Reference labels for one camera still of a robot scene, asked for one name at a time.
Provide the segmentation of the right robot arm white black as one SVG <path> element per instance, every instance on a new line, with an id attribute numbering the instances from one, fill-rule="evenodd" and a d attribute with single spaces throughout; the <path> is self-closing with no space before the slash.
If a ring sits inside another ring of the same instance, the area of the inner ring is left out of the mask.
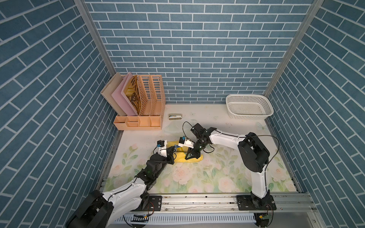
<path id="1" fill-rule="evenodd" d="M 209 144 L 219 144 L 240 152 L 245 167 L 251 172 L 252 190 L 251 206 L 256 210 L 263 210 L 271 203 L 270 191 L 267 189 L 265 170 L 269 164 L 270 152 L 255 133 L 247 135 L 234 135 L 217 130 L 211 127 L 203 128 L 200 124 L 195 124 L 191 132 L 196 137 L 196 142 L 188 144 L 187 137 L 179 140 L 183 146 L 189 149 L 185 159 L 200 158 L 203 151 Z"/>

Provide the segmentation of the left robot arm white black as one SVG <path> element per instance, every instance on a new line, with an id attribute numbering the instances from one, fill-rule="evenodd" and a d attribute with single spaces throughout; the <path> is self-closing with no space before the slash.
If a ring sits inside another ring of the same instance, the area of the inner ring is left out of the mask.
<path id="1" fill-rule="evenodd" d="M 155 185 L 166 165 L 174 164 L 176 147 L 160 149 L 151 155 L 136 178 L 109 192 L 91 192 L 70 216 L 66 228 L 106 228 L 126 213 L 148 206 L 148 191 Z"/>

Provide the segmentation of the yellow car print pillowcase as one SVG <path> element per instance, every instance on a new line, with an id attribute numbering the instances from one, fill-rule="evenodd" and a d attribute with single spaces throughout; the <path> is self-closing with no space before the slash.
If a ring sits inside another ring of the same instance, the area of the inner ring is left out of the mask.
<path id="1" fill-rule="evenodd" d="M 183 163 L 183 162 L 188 162 L 188 163 L 195 163 L 195 162 L 201 162 L 203 160 L 203 155 L 200 156 L 200 158 L 196 159 L 196 158 L 192 158 L 189 160 L 186 160 L 186 153 L 189 149 L 189 147 L 183 146 L 180 147 L 178 145 L 178 141 L 168 141 L 167 142 L 167 147 L 171 147 L 171 146 L 176 146 L 176 151 L 173 155 L 174 157 L 174 162 L 175 163 Z"/>

